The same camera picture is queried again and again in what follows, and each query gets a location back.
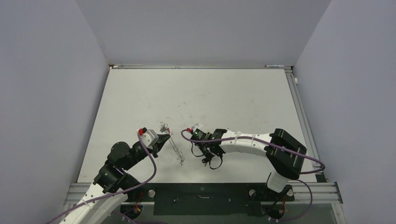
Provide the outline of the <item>black-headed key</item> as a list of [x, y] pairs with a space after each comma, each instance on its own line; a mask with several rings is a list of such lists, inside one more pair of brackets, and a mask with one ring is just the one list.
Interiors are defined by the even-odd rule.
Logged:
[[210, 165], [211, 165], [211, 159], [204, 158], [204, 159], [202, 160], [202, 163], [204, 164], [205, 167], [206, 167], [206, 166], [209, 166], [209, 167], [210, 167]]

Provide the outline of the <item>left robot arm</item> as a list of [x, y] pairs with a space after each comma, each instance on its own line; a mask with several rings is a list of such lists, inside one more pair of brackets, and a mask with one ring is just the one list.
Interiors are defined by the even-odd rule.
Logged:
[[72, 208], [61, 214], [62, 224], [100, 224], [124, 201], [135, 200], [139, 188], [148, 181], [139, 182], [127, 171], [145, 158], [158, 157], [170, 134], [157, 134], [152, 129], [139, 129], [138, 141], [132, 146], [116, 142], [105, 164], [94, 177], [88, 190]]

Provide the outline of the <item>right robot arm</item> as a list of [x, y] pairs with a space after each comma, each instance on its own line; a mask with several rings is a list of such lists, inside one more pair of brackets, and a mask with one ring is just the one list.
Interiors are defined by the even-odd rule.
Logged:
[[245, 134], [226, 129], [206, 133], [199, 128], [188, 128], [190, 142], [199, 148], [210, 163], [214, 156], [222, 158], [227, 153], [244, 153], [262, 156], [273, 166], [264, 194], [270, 200], [277, 199], [290, 180], [300, 177], [307, 149], [287, 131], [277, 128], [267, 134]]

